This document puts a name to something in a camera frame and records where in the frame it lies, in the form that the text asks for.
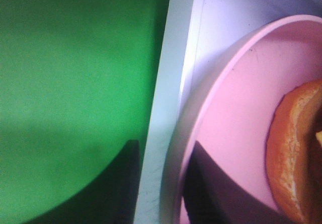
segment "pink inner surface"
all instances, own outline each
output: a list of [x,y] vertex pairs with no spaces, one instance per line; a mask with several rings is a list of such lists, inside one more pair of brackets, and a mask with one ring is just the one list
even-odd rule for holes
[[274,111],[284,94],[322,79],[322,37],[300,25],[278,29],[250,47],[214,94],[197,136],[233,180],[275,210],[265,173]]

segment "green surface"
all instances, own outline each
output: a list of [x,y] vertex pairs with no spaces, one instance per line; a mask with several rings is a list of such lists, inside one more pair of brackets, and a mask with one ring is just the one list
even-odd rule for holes
[[144,148],[169,0],[0,0],[0,223]]

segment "green bin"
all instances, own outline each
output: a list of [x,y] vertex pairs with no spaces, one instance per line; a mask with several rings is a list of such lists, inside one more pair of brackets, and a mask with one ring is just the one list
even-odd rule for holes
[[0,0],[0,223],[145,147],[169,0]]

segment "pink plastic container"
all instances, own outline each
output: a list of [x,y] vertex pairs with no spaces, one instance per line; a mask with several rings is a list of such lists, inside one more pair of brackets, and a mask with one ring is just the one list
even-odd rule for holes
[[268,130],[283,95],[315,79],[322,79],[322,18],[316,16],[269,23],[214,62],[172,137],[162,182],[162,223],[188,223],[182,187],[196,141],[249,195],[279,212],[265,173]]

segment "white plastic tray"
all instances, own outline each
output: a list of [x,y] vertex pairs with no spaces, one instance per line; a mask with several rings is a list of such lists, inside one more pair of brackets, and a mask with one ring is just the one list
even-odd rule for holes
[[134,223],[158,223],[169,142],[210,64],[242,36],[296,14],[322,16],[322,0],[170,0]]

